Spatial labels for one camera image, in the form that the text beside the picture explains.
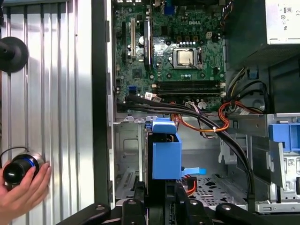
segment ribbed silver surface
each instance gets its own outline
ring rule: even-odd
[[[52,166],[49,196],[13,225],[54,225],[94,202],[90,15],[91,0],[5,8],[2,37],[30,58],[2,73],[2,149],[28,146]]]

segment dell logo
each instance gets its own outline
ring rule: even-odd
[[[189,21],[189,25],[201,25],[200,21]]]

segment ram slot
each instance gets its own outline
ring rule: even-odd
[[[170,81],[157,82],[155,93],[167,95],[219,95],[221,88],[218,81]]]
[[[135,58],[135,18],[130,19],[130,32],[131,32],[131,56],[132,58]]]

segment motherboard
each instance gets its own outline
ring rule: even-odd
[[[222,8],[115,4],[115,93],[216,111],[225,85]]]

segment hand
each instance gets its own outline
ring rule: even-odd
[[[44,164],[32,180],[35,167],[30,168],[19,186],[11,191],[4,185],[3,169],[0,169],[0,225],[7,225],[13,219],[29,212],[40,204],[48,194],[48,183],[51,176],[49,164]]]

